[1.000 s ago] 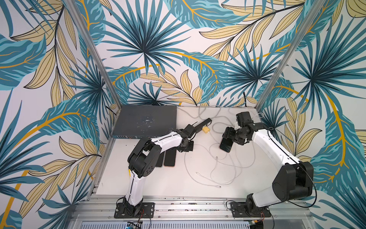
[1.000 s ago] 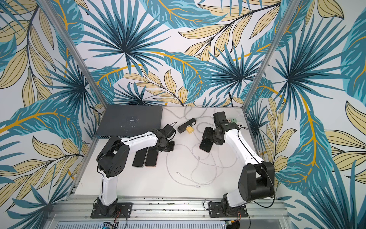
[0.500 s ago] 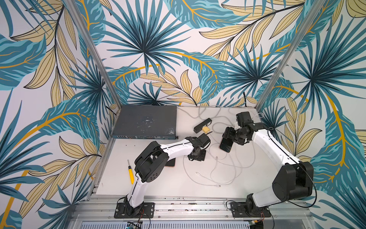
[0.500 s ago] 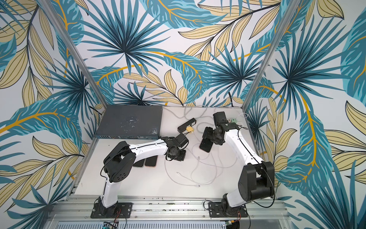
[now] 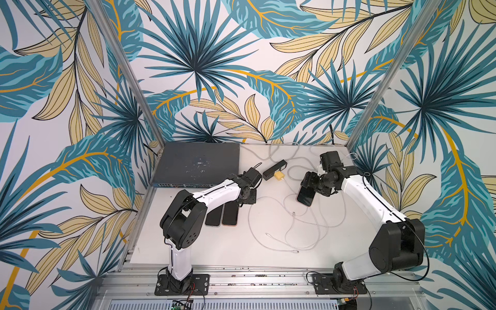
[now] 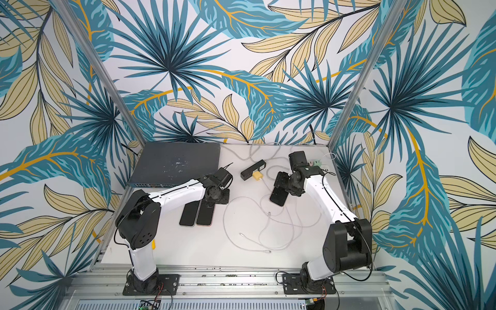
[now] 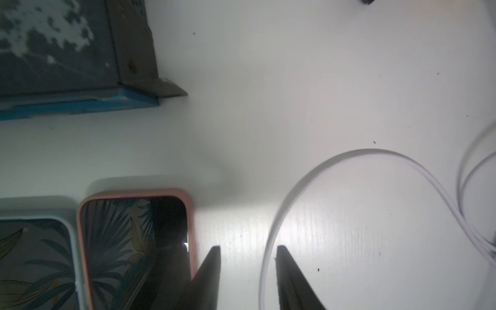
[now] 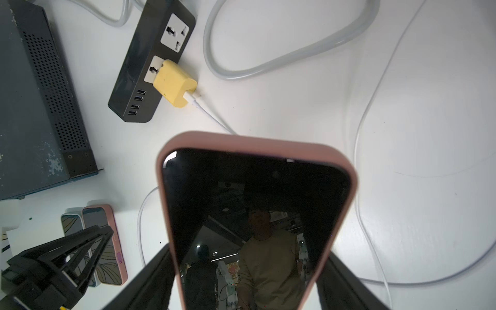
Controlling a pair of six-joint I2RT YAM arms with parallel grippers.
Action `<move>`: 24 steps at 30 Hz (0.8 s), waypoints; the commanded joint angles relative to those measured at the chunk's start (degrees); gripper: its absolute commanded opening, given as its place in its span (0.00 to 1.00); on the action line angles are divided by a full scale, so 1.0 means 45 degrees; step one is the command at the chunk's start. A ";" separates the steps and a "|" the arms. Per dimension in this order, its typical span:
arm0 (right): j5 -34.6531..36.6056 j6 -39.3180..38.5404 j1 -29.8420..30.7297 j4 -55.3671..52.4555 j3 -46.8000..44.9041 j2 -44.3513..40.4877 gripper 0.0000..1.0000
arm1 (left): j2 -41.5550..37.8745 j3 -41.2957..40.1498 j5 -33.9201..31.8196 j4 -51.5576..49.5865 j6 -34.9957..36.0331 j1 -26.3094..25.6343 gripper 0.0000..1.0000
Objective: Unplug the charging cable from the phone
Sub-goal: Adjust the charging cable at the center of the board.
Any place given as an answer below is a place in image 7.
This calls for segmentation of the black smartphone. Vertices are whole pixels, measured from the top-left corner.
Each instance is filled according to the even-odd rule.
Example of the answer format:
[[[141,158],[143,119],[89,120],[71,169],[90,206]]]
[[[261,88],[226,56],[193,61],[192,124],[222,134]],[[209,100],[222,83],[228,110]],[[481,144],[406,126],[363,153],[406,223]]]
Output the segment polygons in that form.
[[[1,222],[1,309],[79,309],[67,227],[55,219]]]

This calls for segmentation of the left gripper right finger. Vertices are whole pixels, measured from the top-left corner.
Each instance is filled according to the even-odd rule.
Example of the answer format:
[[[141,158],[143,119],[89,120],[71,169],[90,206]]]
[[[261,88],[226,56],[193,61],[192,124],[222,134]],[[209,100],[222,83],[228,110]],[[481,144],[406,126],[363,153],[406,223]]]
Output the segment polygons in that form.
[[[286,246],[277,247],[275,261],[281,310],[326,310]]]

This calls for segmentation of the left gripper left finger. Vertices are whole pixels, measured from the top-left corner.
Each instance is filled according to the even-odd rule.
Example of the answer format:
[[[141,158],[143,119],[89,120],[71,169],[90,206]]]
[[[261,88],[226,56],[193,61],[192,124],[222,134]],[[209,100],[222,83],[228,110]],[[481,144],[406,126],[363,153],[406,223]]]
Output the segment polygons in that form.
[[[221,248],[211,248],[195,277],[185,286],[176,309],[216,310],[220,286]]]

